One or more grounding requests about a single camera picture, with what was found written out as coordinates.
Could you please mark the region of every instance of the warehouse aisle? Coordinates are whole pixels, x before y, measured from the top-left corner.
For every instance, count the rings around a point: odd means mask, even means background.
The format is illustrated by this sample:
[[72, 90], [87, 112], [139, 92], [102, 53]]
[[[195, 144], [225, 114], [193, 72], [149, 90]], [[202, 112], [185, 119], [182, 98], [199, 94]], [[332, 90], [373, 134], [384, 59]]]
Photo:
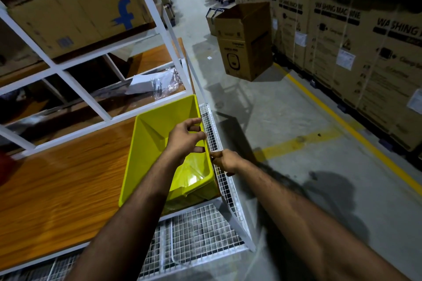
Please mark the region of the warehouse aisle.
[[[182, 37], [205, 89], [205, 101], [214, 111], [223, 146], [255, 158], [276, 177], [283, 174], [291, 178], [301, 186], [298, 189], [304, 189], [314, 202], [410, 279], [422, 280], [422, 198], [415, 191], [421, 188], [422, 173], [384, 150], [375, 136], [294, 72], [287, 75], [281, 67], [272, 66], [254, 82], [227, 76], [216, 37], [210, 35], [205, 19], [214, 0], [173, 3], [176, 35]], [[148, 47], [154, 43], [162, 41], [149, 39]], [[133, 53], [143, 47], [145, 44], [137, 45]], [[336, 122], [330, 111], [351, 131]], [[365, 139], [383, 154], [377, 156]], [[393, 171], [388, 167], [388, 158], [399, 168]], [[400, 176], [413, 178], [413, 188]], [[303, 269], [294, 263], [292, 254], [280, 251], [283, 241], [273, 233], [256, 199], [236, 180], [258, 252], [205, 264], [191, 269], [190, 276], [201, 280], [279, 280], [287, 273], [279, 264], [280, 256], [287, 258], [289, 273], [301, 273]], [[184, 273], [177, 276], [182, 279]]]

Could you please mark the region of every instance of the yellow floor marking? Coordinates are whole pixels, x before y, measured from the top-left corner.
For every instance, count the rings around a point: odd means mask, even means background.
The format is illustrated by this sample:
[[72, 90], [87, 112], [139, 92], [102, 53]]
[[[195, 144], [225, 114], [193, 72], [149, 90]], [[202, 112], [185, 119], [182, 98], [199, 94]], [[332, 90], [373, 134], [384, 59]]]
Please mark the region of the yellow floor marking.
[[398, 177], [400, 177], [410, 188], [415, 190], [419, 195], [422, 196], [422, 186], [417, 183], [411, 176], [409, 176], [402, 168], [396, 165], [390, 158], [379, 151], [371, 142], [357, 132], [351, 125], [339, 117], [333, 110], [326, 106], [321, 100], [313, 95], [308, 89], [306, 89], [300, 82], [290, 76], [280, 65], [274, 63], [274, 65], [286, 75], [286, 77], [293, 82], [300, 90], [302, 90], [309, 98], [311, 98], [320, 108], [334, 118], [343, 128], [345, 128], [352, 136], [356, 138], [362, 145], [364, 145], [370, 152], [372, 152], [379, 160], [381, 160], [386, 166], [388, 166]]
[[[358, 123], [356, 120], [353, 120], [350, 123], [350, 126], [355, 130], [365, 129], [365, 127]], [[292, 140], [288, 140], [275, 146], [261, 150], [255, 150], [254, 155], [257, 161], [264, 162], [266, 160], [303, 149], [308, 144], [317, 144], [319, 142], [329, 141], [341, 137], [342, 135], [344, 135], [344, 133], [333, 126], [322, 131], [315, 131], [308, 135], [300, 135]]]

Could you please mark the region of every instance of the wire mesh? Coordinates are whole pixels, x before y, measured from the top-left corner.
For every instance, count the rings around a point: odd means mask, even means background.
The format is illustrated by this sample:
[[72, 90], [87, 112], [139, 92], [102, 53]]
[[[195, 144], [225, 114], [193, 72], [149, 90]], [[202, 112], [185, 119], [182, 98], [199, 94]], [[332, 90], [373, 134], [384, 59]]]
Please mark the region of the wire mesh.
[[[204, 130], [211, 151], [222, 149], [208, 104], [200, 105]], [[237, 193], [230, 177], [214, 167], [221, 194], [248, 231]], [[244, 242], [213, 204], [161, 222], [157, 226], [139, 279], [162, 276], [175, 269], [211, 261], [217, 254], [245, 250]], [[22, 270], [0, 276], [0, 281], [62, 281], [82, 249]]]

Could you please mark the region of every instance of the blue letter f logo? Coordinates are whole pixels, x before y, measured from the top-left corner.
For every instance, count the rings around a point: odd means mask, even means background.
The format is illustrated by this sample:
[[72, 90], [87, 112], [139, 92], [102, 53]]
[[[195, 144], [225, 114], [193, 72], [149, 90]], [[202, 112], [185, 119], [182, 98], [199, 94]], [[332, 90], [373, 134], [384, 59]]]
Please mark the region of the blue letter f logo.
[[130, 22], [134, 18], [133, 13], [127, 13], [126, 9], [126, 6], [129, 3], [130, 0], [119, 0], [119, 5], [117, 6], [117, 8], [119, 9], [120, 17], [112, 20], [116, 23], [115, 25], [124, 24], [124, 28], [126, 30], [133, 28], [132, 23]]

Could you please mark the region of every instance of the right arm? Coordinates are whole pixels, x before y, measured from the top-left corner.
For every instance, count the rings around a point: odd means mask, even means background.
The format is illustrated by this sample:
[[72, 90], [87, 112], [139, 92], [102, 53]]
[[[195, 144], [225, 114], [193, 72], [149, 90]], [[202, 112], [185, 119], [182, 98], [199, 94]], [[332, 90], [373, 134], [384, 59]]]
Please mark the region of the right arm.
[[290, 246], [319, 281], [409, 280], [323, 210], [283, 187], [236, 152], [224, 150], [211, 155], [216, 165], [247, 182]]

